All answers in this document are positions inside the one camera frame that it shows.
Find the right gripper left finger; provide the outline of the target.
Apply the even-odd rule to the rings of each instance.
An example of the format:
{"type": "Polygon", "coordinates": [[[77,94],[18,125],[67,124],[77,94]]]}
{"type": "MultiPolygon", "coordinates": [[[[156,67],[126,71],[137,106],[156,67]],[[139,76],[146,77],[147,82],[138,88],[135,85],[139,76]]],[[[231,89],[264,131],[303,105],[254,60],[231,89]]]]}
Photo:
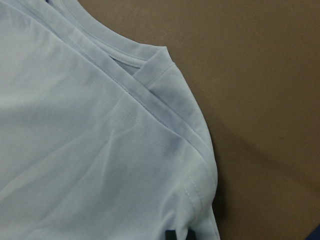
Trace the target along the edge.
{"type": "Polygon", "coordinates": [[[177,240],[177,233],[175,230],[165,231],[165,240],[177,240]]]}

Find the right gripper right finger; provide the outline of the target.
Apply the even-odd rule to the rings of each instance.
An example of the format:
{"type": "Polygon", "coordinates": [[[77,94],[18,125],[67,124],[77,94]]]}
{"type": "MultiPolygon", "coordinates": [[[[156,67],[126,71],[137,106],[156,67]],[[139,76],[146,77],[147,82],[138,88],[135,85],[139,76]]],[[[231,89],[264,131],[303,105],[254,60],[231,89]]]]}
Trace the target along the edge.
{"type": "Polygon", "coordinates": [[[196,236],[195,231],[189,230],[187,232],[186,240],[197,240],[197,236],[196,236]]]}

